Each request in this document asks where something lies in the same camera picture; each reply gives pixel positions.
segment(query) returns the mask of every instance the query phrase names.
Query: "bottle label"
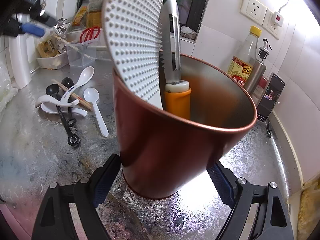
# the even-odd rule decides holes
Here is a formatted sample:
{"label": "bottle label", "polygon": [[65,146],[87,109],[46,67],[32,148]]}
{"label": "bottle label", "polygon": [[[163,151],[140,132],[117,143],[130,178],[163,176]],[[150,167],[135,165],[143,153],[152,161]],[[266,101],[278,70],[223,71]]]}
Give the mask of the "bottle label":
{"label": "bottle label", "polygon": [[241,86],[244,86],[251,70],[251,66],[239,60],[237,57],[233,57],[228,69],[228,74]]}

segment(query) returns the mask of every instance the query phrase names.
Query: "white pipe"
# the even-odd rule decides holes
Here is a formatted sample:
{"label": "white pipe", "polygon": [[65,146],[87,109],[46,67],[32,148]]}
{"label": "white pipe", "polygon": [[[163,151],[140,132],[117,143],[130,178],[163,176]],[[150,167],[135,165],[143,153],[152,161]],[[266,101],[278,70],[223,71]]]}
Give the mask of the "white pipe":
{"label": "white pipe", "polygon": [[19,34],[16,38],[9,37],[9,51],[14,79],[18,89],[22,89],[31,81],[27,54],[27,36]]}

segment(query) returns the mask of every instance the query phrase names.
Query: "phone screen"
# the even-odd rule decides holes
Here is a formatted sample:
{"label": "phone screen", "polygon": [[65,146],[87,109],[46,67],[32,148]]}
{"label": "phone screen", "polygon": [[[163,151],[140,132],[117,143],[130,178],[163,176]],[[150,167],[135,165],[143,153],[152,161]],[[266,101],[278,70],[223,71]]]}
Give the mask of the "phone screen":
{"label": "phone screen", "polygon": [[284,88],[285,83],[276,74],[273,74],[270,83],[257,106],[258,120],[265,122]]}

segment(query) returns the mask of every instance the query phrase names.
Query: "metal screw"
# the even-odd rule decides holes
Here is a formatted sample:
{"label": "metal screw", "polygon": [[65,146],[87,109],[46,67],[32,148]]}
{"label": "metal screw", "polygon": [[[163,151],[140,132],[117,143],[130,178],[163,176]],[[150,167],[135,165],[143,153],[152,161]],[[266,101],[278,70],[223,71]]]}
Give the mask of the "metal screw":
{"label": "metal screw", "polygon": [[239,179],[238,179],[238,182],[239,182],[240,184],[246,184],[246,183],[247,183],[247,180],[246,180],[245,178],[239,178]]}
{"label": "metal screw", "polygon": [[80,180],[80,182],[81,182],[82,184],[86,184],[88,181],[89,181],[89,178],[88,178],[88,177],[83,177],[83,178]]}
{"label": "metal screw", "polygon": [[270,182],[270,187],[276,188],[276,187],[278,187],[278,185],[275,182]]}
{"label": "metal screw", "polygon": [[58,185],[58,183],[56,182],[53,182],[49,185],[50,188],[55,188],[56,186]]}

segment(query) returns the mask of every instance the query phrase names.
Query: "black measuring spoon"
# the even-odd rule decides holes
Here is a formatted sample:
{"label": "black measuring spoon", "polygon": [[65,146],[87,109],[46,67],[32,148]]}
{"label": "black measuring spoon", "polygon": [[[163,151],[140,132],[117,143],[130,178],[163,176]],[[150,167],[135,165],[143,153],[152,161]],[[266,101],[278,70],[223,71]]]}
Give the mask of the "black measuring spoon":
{"label": "black measuring spoon", "polygon": [[[50,95],[52,96],[53,98],[57,99],[57,95],[59,93],[59,85],[57,84],[52,84],[50,86],[48,86],[45,90],[45,93],[47,95]],[[73,134],[72,131],[70,130],[70,126],[68,125],[65,117],[64,117],[64,114],[61,110],[61,107],[60,106],[56,106],[57,107],[57,110],[58,110],[58,113],[60,115],[60,119],[63,123],[63,126],[68,134],[68,144],[71,145],[71,146],[77,146],[79,143],[80,143],[80,138],[79,136],[77,136],[76,134]]]}
{"label": "black measuring spoon", "polygon": [[[64,78],[62,80],[61,84],[64,85],[68,89],[71,88],[74,85],[73,80],[71,78],[68,78],[68,77]],[[68,113],[69,113],[69,120],[68,120],[68,122],[69,122],[70,120],[74,119],[74,118],[72,118],[71,107],[68,108]]]}

